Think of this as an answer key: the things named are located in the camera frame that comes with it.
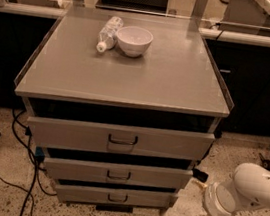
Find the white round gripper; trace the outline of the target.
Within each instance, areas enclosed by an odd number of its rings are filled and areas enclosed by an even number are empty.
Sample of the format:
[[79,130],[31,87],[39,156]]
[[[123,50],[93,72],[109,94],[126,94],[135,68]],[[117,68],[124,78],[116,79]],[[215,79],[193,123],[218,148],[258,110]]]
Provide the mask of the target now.
[[204,191],[202,205],[209,215],[234,216],[236,214],[239,204],[233,183],[214,182],[208,186],[199,180],[192,181],[201,191]]

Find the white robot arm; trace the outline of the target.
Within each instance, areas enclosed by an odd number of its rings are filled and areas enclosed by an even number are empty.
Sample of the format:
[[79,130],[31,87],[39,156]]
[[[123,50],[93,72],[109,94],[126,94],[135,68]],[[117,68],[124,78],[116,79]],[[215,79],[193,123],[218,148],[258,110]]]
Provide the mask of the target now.
[[224,182],[196,183],[202,190],[203,216],[235,216],[242,211],[270,209],[270,171],[255,163],[241,163]]

